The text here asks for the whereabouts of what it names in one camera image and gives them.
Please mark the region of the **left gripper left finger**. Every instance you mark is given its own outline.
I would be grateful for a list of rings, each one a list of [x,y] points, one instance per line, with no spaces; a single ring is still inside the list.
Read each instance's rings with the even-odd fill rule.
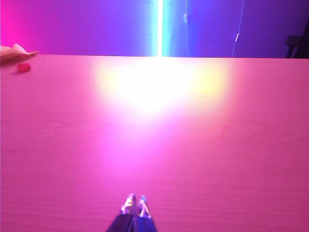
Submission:
[[[134,216],[137,215],[137,199],[134,193],[126,198],[125,203],[120,208],[120,213],[115,217],[107,232],[133,232]]]

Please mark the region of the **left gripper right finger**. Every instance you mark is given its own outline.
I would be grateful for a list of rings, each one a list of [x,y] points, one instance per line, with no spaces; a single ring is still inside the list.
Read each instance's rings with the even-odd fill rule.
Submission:
[[[135,232],[158,232],[144,195],[141,195],[139,199],[138,213],[134,223]]]

